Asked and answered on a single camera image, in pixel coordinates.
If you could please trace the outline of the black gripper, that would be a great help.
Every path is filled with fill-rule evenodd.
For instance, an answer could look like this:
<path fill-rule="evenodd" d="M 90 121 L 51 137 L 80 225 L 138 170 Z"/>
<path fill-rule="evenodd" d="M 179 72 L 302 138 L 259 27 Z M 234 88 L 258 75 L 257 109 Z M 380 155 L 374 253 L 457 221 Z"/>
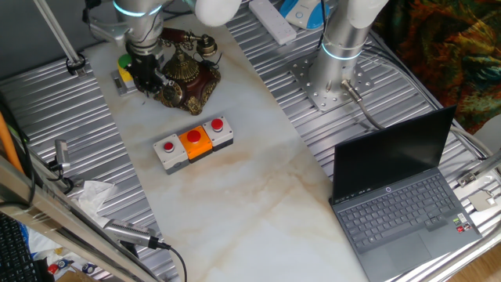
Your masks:
<path fill-rule="evenodd" d="M 146 96 L 150 95 L 149 86 L 144 81 L 153 81 L 154 94 L 158 94 L 168 85 L 169 79 L 164 74 L 156 74 L 164 55 L 159 42 L 148 46 L 138 46 L 128 42 L 126 51 L 132 58 L 128 70 L 135 79 L 135 87 L 138 91 Z"/>

